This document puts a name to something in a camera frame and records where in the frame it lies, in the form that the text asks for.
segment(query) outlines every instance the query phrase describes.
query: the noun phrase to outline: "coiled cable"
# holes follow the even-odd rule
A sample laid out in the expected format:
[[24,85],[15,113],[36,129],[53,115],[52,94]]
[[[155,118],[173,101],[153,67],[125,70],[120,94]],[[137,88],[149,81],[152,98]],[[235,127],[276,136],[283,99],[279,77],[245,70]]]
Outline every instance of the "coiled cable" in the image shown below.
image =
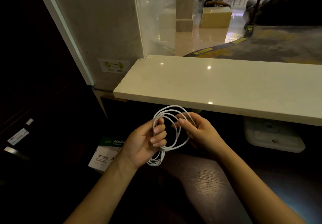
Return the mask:
[[190,138],[188,136],[187,140],[183,144],[175,147],[175,144],[177,143],[177,140],[178,140],[180,132],[181,132],[181,126],[179,126],[179,130],[178,130],[178,128],[175,126],[175,123],[173,122],[173,120],[171,120],[167,115],[174,117],[176,120],[178,120],[178,118],[176,116],[174,116],[173,114],[168,113],[168,112],[177,112],[177,113],[181,114],[185,120],[187,120],[187,118],[186,118],[186,116],[183,115],[182,112],[180,112],[178,110],[174,110],[174,109],[167,110],[167,108],[171,108],[171,107],[179,107],[179,108],[181,108],[184,112],[187,113],[188,117],[190,118],[190,120],[192,121],[194,126],[196,127],[196,124],[193,121],[193,119],[191,118],[191,116],[189,115],[189,113],[179,105],[170,105],[170,106],[164,107],[163,109],[160,109],[158,112],[156,112],[156,114],[153,117],[153,128],[156,126],[156,123],[159,120],[159,118],[163,117],[163,118],[168,119],[169,121],[171,121],[171,123],[175,127],[175,142],[171,146],[161,146],[158,155],[155,158],[151,158],[151,159],[148,160],[147,164],[150,165],[150,166],[159,166],[161,164],[161,162],[163,161],[165,152],[168,152],[170,150],[174,150],[174,149],[178,149],[178,148],[182,147],[183,145],[185,145],[187,143],[187,141]]

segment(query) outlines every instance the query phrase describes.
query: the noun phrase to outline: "forearm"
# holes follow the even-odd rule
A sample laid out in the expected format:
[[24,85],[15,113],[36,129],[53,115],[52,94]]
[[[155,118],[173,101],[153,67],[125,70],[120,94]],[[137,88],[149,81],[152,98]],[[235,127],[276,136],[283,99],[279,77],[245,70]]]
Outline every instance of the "forearm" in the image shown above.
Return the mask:
[[304,223],[226,144],[215,155],[257,223]]
[[120,152],[65,223],[109,222],[136,170]]

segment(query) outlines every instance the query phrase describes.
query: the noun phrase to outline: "white countertop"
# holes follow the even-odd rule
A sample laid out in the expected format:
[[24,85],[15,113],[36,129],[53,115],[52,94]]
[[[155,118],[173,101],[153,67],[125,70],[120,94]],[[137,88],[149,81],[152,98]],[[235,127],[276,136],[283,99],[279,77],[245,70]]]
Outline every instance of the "white countertop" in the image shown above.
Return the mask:
[[322,65],[148,55],[121,99],[322,126]]

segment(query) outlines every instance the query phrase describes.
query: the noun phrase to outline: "yellow block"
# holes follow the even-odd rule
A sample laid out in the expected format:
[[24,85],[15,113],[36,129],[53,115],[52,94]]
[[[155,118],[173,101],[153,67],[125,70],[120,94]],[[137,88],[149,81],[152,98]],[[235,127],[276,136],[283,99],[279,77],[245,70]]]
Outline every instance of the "yellow block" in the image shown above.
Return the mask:
[[201,28],[228,28],[231,14],[230,7],[203,8]]

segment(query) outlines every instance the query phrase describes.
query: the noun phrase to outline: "green label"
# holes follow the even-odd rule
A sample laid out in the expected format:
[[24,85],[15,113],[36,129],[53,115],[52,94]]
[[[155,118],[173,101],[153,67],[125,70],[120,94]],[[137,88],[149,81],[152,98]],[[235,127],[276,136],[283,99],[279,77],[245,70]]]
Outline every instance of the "green label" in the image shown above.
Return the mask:
[[119,140],[115,138],[102,137],[99,142],[99,146],[110,146],[110,147],[119,147],[121,148],[125,140]]

